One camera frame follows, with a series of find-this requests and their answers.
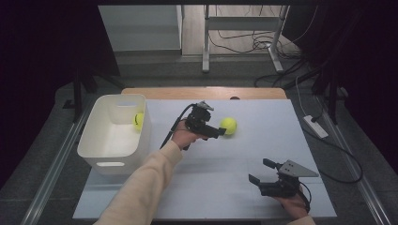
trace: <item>sleeve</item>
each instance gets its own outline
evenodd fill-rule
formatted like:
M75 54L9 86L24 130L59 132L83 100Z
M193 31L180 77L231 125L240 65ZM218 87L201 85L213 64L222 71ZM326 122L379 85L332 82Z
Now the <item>sleeve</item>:
M150 154L143 166L116 193L95 224L150 224L158 209L161 194L181 159L181 151L173 141Z
M315 225L315 222L311 216L307 216L289 222L287 225Z

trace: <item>white tabletop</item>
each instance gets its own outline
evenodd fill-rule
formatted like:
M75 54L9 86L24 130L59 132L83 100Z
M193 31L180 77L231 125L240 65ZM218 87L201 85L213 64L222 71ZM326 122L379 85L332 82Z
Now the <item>white tabletop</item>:
M147 100L151 119L150 149L157 151L181 112L196 100ZM224 117L237 120L232 136L197 141L184 152L173 180L164 191L155 219L288 218L278 202L263 197L248 174L276 182L276 171L263 158L291 159L318 173L290 100L207 100L214 108L208 125L218 128ZM126 175L91 171L73 218L96 219L120 189ZM300 178L313 195L314 218L336 217L320 177Z

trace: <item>gray floor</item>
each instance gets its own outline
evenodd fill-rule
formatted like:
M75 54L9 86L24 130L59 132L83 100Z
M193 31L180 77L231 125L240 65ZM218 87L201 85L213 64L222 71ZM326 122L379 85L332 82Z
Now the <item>gray floor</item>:
M253 87L253 82L256 78L275 74L273 65L266 55L247 55L244 57L212 56L208 74L201 72L200 57L167 55L151 57L148 55L139 59L137 60L134 56L118 56L117 62L121 77L115 77L115 79L123 82L128 87ZM288 68L294 62L294 60L283 60L283 66ZM282 83L294 81L297 75L303 74L307 70L307 67L303 67L297 73L285 77ZM96 80L99 85L98 93L88 94L84 92L84 99L98 98L104 94L118 94L121 91L101 78L96 78ZM303 117L303 110L312 116L320 113L321 106L311 93L313 82L314 80L310 79L302 83L298 87L299 92L296 87L286 91L287 97L292 100L298 118ZM258 85L262 87L271 86L271 82L262 80ZM56 103L46 124L20 166L0 190L0 224L21 223L26 210L33 201L48 168L54 160L54 156L61 148L72 126L73 110L63 109L65 102L68 99L72 99L72 93L71 84L57 91L55 96ZM299 96L303 110L299 105ZM86 104L84 106L87 111L90 110ZM362 164L365 176L384 206L391 224L397 224L398 176L350 116L342 100L338 102L337 120L339 123L338 129L342 131L344 139ZM319 123L327 131L330 131L324 119L320 119ZM309 130L305 124L302 124L302 127ZM307 134L305 136L319 169L341 179L352 179L343 155L335 147L323 144ZM327 137L326 141L335 143L333 137ZM77 155L77 144L75 143L72 146L50 199L41 212L38 224L92 223L72 219L90 169L85 161ZM318 218L316 219L317 224L376 224L358 185L344 185L331 181L324 176L322 178L338 217ZM264 224L285 224L287 221L271 220L264 222ZM238 221L232 224L248 224L248 222Z

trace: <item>yellow tennis ball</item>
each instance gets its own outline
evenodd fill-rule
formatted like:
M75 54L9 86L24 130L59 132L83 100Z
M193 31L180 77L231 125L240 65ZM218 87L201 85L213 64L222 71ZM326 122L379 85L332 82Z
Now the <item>yellow tennis ball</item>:
M232 117L223 118L220 128L226 128L225 134L231 135L237 130L237 121Z
M144 114L142 112L136 113L134 118L132 118L132 123L137 130L141 130L144 123Z

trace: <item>wooden table edge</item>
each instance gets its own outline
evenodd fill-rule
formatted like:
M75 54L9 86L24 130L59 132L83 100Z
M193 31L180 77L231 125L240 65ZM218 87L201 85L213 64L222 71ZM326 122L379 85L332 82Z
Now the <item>wooden table edge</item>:
M276 87L132 87L121 94L140 94L148 99L287 99Z

